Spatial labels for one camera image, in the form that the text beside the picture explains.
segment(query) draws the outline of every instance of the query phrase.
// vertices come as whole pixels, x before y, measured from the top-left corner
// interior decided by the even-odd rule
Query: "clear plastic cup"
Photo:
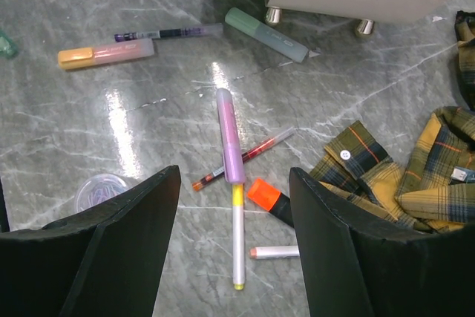
[[[130,186],[115,174],[98,174],[86,180],[76,193],[76,213],[128,191]]]

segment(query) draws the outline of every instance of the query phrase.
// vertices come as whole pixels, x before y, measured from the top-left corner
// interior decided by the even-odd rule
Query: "mint green highlighter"
[[[309,52],[309,49],[302,44],[259,22],[236,7],[233,7],[227,13],[225,21],[232,27],[282,53],[295,62],[302,62]]]

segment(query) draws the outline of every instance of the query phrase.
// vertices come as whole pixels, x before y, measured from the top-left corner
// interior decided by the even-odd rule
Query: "orange cap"
[[[63,70],[75,70],[95,64],[93,48],[75,48],[58,52],[58,65]]]
[[[270,186],[261,178],[256,179],[249,192],[247,192],[247,197],[266,211],[272,209],[280,195],[281,192],[278,189]]]

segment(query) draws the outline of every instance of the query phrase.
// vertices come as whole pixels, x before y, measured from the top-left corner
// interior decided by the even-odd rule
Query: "green object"
[[[12,40],[8,39],[3,31],[0,30],[0,56],[11,59],[18,53],[18,49]]]
[[[309,52],[309,49],[302,44],[268,27],[236,7],[227,13],[225,22],[295,62],[302,62]]]

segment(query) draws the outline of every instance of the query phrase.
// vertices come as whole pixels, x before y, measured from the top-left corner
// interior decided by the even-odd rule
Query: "white marker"
[[[300,252],[298,246],[259,246],[249,250],[249,256],[252,259],[282,259],[299,258]]]
[[[244,288],[244,187],[232,185],[232,277],[236,290]]]

